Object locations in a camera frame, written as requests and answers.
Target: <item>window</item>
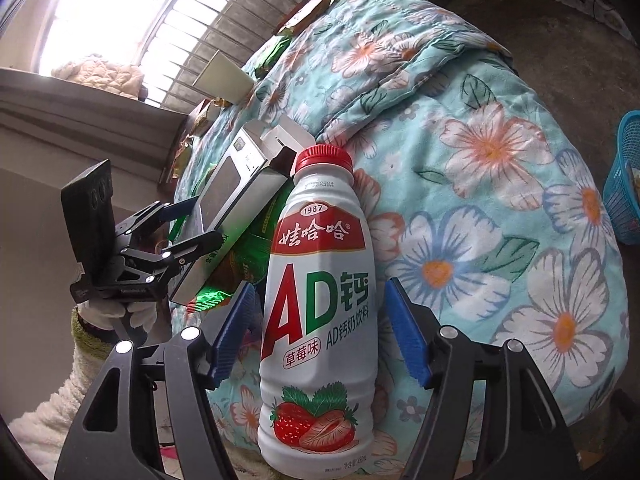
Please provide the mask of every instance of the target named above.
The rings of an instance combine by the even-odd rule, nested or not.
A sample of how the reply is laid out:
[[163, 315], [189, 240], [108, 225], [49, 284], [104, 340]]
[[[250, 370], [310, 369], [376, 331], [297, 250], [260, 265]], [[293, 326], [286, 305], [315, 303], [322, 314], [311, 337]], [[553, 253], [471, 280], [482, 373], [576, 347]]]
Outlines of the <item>window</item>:
[[302, 0], [60, 0], [40, 58], [49, 75], [88, 54], [139, 64], [147, 103], [189, 112], [216, 50], [242, 65]]

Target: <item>hand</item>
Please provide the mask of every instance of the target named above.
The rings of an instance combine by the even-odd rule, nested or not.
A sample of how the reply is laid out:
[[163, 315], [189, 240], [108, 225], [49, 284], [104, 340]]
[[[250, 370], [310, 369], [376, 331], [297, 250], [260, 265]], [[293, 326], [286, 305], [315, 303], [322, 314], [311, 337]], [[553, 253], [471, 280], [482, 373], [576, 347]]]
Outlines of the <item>hand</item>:
[[85, 301], [78, 305], [78, 315], [87, 323], [102, 330], [113, 330], [111, 320], [123, 317], [126, 311], [131, 313], [129, 320], [131, 326], [133, 328], [142, 326], [147, 333], [158, 316], [155, 301], [129, 303], [126, 310], [122, 303], [102, 298]]

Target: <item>white cup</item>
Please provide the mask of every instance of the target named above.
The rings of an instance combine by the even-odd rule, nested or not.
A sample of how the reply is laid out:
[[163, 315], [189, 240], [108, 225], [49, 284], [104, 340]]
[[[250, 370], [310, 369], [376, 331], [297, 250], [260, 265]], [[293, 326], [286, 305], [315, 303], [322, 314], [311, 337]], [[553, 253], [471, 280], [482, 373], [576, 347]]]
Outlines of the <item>white cup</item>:
[[237, 105], [254, 88], [254, 80], [217, 51], [193, 84], [212, 97]]

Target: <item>white plastic bottle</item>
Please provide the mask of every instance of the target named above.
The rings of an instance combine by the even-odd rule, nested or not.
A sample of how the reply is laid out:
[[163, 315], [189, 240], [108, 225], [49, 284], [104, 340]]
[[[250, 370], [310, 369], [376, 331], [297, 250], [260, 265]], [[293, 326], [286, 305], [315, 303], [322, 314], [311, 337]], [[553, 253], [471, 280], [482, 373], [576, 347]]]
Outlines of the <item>white plastic bottle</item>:
[[285, 475], [341, 478], [369, 460], [373, 443], [373, 249], [348, 153], [307, 148], [294, 183], [267, 274], [258, 445]]

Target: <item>bed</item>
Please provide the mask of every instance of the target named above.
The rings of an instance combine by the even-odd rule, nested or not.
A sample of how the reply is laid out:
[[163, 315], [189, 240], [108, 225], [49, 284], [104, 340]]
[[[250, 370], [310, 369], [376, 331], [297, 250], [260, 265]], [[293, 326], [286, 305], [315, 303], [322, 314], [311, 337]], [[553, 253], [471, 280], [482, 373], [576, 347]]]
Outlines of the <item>bed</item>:
[[[222, 112], [175, 199], [194, 193], [242, 124], [282, 113], [353, 157], [379, 284], [397, 276], [471, 339], [520, 339], [567, 423], [602, 403], [628, 352], [622, 260], [590, 171], [503, 46], [427, 0], [334, 0], [246, 101]], [[202, 315], [172, 304], [174, 332]], [[253, 451], [258, 363], [253, 341], [210, 394], [220, 433]], [[382, 309], [376, 441], [360, 472], [401, 471], [429, 398]], [[478, 447], [482, 399], [476, 383], [462, 461]]]

